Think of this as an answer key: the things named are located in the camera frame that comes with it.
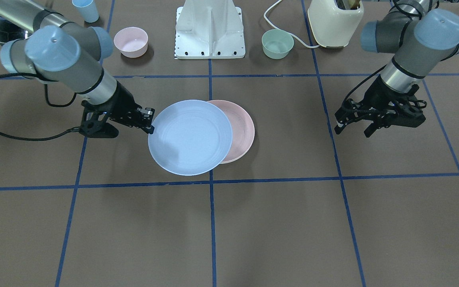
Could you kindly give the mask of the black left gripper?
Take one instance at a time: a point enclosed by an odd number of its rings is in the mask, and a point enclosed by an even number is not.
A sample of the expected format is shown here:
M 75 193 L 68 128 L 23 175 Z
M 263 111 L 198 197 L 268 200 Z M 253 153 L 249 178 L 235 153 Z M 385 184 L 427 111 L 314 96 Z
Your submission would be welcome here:
M 335 113 L 334 131 L 339 135 L 346 126 L 361 120 L 371 121 L 364 130 L 366 138 L 370 138 L 375 131 L 390 126 L 419 127 L 426 121 L 423 109 L 427 103 L 416 98 L 417 91 L 419 85 L 414 84 L 407 92 L 397 92 L 378 76 L 361 101 L 345 98 L 345 105 L 341 105 Z

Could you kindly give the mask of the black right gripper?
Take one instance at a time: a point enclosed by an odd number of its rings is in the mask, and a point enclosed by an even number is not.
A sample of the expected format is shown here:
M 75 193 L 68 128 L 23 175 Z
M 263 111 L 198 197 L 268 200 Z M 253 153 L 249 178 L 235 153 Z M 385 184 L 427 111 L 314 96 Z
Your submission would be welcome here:
M 118 129 L 109 120 L 130 128 L 138 128 L 147 134 L 154 133 L 152 121 L 155 109 L 142 108 L 133 95 L 120 82 L 117 82 L 113 96 L 100 105 L 92 105 L 83 100 L 84 107 L 79 133 L 87 138 L 116 138 Z

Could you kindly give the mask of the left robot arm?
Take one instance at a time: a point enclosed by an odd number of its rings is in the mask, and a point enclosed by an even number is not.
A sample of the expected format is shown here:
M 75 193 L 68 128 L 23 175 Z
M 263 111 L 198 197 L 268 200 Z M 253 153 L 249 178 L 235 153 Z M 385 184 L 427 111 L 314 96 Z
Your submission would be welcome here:
M 426 101 L 415 94 L 439 62 L 459 54 L 459 15 L 439 8 L 436 0 L 394 0 L 382 20 L 366 23 L 360 41 L 365 51 L 393 57 L 372 73 L 375 80 L 362 100 L 344 98 L 335 113 L 335 133 L 361 120 L 370 121 L 367 138 L 381 128 L 425 122 Z

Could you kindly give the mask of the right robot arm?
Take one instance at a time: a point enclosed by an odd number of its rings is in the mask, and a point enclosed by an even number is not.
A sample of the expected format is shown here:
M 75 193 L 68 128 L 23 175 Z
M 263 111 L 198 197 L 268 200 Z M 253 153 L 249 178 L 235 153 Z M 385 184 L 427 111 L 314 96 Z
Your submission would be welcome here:
M 100 27 L 82 27 L 32 0 L 0 0 L 0 18 L 30 32 L 26 39 L 5 43 L 0 50 L 7 73 L 44 84 L 62 83 L 82 97 L 82 120 L 63 135 L 116 138 L 109 120 L 153 134 L 154 109 L 138 105 L 133 95 L 102 65 L 112 54 L 112 39 Z

